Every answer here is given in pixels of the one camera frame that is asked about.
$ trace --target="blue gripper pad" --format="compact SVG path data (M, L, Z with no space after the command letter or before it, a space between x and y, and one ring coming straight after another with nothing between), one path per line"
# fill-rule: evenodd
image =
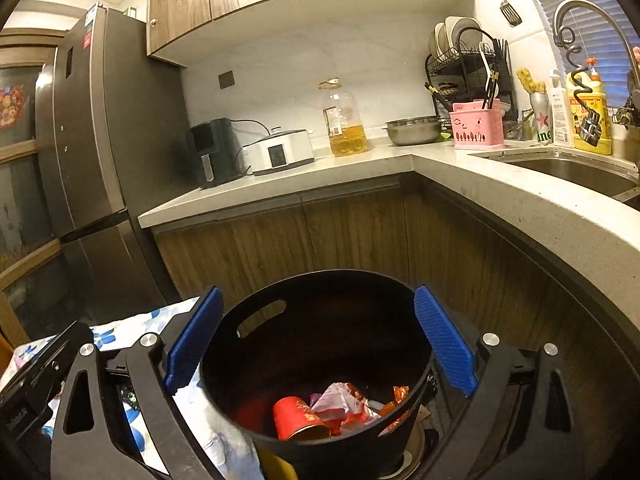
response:
M191 316L180 337L166 357L164 387L171 396L191 381L207 346L216 332L223 313L222 292L212 289Z
M415 317L418 318L449 383L466 397L478 387L476 361L449 316L424 285L415 291Z

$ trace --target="white countertop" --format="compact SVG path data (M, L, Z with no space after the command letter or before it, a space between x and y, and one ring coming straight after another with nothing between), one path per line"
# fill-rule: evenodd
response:
M571 182L473 153L478 152L454 149L452 141L399 147L387 140L361 155L322 156L293 170L191 191L140 215L140 225L152 227L319 187L416 171L529 235L593 283L640 329L640 212ZM630 162L594 158L636 170Z

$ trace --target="rice cooker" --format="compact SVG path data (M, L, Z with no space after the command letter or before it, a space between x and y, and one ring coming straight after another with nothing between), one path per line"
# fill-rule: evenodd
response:
M244 146L242 150L244 160L254 175L298 168L314 161L314 150L306 130L271 134Z

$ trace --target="cooking oil bottle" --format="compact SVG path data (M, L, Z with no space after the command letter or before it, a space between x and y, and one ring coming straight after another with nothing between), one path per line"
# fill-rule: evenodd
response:
M332 153L344 156L367 151L367 137L355 97L335 77L320 83L319 88L325 94L322 112Z

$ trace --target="faucet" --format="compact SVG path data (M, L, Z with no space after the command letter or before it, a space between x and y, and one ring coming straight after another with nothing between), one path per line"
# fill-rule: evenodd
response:
M600 139L600 114L595 110L590 108L585 104L585 102L580 99L577 95L579 93L587 93L591 92L589 87L582 84L578 81L575 76L578 72L583 72L588 68L585 66L579 66L575 64L571 59L571 54L578 54L582 48L578 45L573 45L575 42L575 33L570 27L563 27L562 22L564 21L564 16L571 9L575 9L576 7L583 7L585 9L590 9L593 12L601 15L605 20L609 22L609 24L614 28L614 30L618 33L620 40L625 45L626 54L629 58L629 63L631 63L631 71L634 77L635 88L631 92L631 99L634 107L637 110L640 110L640 68L638 68L638 63L634 57L634 53L631 49L631 45L628 42L628 39L625 36L625 33L622 31L620 26L616 23L611 15L604 10L603 8L597 6L594 3L591 3L589 0L565 0L560 3L556 8L556 13L554 15L553 22L553 30L554 30L554 43L556 46L564 48L567 50L566 60L576 67L577 70L571 72L572 80L576 84L576 86L580 86L582 90L576 90L574 92L574 97L576 100L582 105L582 107L588 111L589 115L582 120L582 125L580 126L579 135L585 141L591 144L592 146L596 146L598 144L598 140ZM565 32L569 32L570 38L566 38L564 36Z

